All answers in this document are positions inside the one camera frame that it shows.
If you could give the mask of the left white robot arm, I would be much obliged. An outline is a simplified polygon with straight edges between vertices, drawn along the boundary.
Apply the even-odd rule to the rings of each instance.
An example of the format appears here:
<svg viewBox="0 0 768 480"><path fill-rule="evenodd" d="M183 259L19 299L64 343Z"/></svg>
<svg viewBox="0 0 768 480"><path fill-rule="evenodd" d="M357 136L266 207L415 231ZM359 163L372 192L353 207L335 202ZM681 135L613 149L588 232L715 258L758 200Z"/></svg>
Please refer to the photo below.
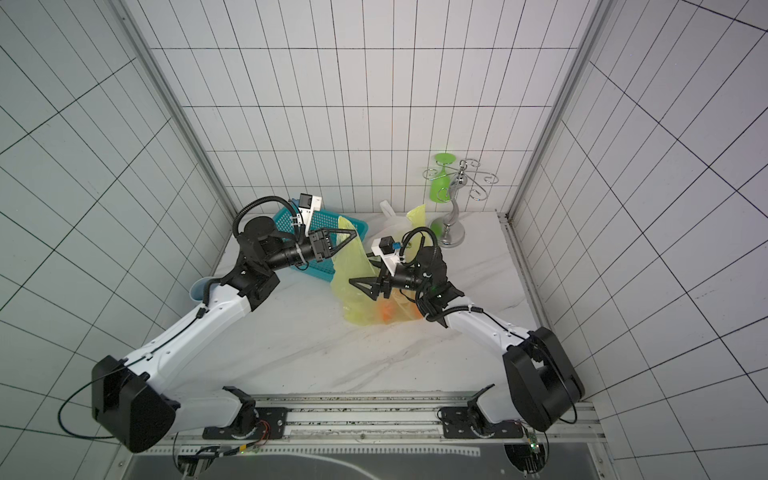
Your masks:
<svg viewBox="0 0 768 480"><path fill-rule="evenodd" d="M201 302L176 324L122 359L106 356L92 369L94 420L132 453L169 434L223 428L238 438L258 420L254 400L233 386L201 393L173 392L174 379L229 326L255 311L277 287L277 272L332 258L355 239L353 229L280 232L272 218L247 222L235 239L233 268L206 282Z"/></svg>

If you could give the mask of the white printed plastic bag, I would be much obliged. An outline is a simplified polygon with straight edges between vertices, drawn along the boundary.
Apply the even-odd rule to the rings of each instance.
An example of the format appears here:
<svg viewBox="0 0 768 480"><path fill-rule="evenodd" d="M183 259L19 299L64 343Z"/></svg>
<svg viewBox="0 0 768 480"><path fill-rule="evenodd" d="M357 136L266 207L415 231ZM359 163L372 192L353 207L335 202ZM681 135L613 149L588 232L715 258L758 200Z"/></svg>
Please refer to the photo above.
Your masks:
<svg viewBox="0 0 768 480"><path fill-rule="evenodd" d="M379 238L386 236L392 236L399 242L413 228L411 220L406 215L397 214L388 200L382 200L379 207L381 213L367 222L368 232L363 241L366 250L377 244Z"/></svg>

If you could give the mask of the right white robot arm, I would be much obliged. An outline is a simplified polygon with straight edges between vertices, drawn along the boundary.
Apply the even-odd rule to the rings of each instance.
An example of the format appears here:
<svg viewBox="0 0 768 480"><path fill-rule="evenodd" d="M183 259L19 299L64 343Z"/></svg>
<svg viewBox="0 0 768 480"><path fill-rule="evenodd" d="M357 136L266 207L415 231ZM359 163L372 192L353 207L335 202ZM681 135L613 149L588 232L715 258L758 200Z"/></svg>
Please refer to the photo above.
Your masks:
<svg viewBox="0 0 768 480"><path fill-rule="evenodd" d="M372 300L390 298L398 291L428 322L461 333L498 356L506 376L505 386L490 385L469 402L472 428L484 436L503 422L522 422L540 432L571 413L585 396L582 380L557 336L548 328L526 330L472 302L448 279L447 264L436 246L421 247L405 261L387 247L376 248L373 277L348 283Z"/></svg>

